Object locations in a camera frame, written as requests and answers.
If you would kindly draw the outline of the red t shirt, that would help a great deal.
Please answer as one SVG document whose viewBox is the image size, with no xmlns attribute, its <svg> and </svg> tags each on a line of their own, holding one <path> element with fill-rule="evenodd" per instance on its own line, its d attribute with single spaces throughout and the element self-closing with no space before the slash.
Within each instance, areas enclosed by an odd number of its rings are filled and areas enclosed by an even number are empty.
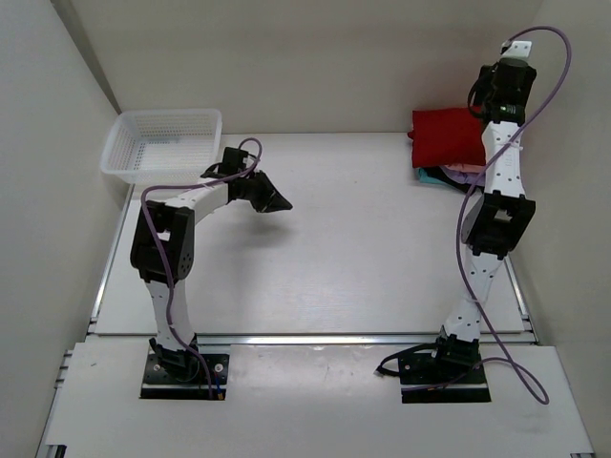
<svg viewBox="0 0 611 458">
<path fill-rule="evenodd" d="M 467 108 L 413 111 L 408 132 L 412 167 L 483 166 L 481 133 L 479 120 Z"/>
</svg>

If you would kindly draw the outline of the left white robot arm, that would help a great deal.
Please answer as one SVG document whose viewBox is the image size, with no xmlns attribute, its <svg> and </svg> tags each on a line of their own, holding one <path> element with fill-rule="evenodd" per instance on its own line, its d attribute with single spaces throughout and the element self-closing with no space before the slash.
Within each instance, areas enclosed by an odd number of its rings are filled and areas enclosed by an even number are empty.
<svg viewBox="0 0 611 458">
<path fill-rule="evenodd" d="M 211 378 L 185 293 L 195 262 L 196 225 L 235 200 L 249 202 L 260 214 L 293 208 L 263 171 L 235 178 L 206 171 L 194 185 L 152 186 L 141 196 L 130 263 L 154 307 L 157 335 L 150 345 L 158 365 L 180 383 Z"/>
</svg>

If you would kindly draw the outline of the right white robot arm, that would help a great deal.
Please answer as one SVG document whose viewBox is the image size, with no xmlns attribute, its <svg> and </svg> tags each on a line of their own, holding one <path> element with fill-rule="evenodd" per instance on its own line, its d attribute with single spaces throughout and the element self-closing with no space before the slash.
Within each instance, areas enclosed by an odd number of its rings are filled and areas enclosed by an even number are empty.
<svg viewBox="0 0 611 458">
<path fill-rule="evenodd" d="M 434 343 L 389 355 L 376 367 L 379 376 L 398 377 L 413 390 L 434 390 L 480 375 L 480 327 L 490 321 L 484 306 L 507 255 L 536 211 L 520 177 L 520 140 L 536 70 L 526 56 L 504 56 L 482 68 L 469 94 L 482 122 L 486 170 L 481 196 L 459 217 L 458 266 L 463 299 L 443 323 Z"/>
</svg>

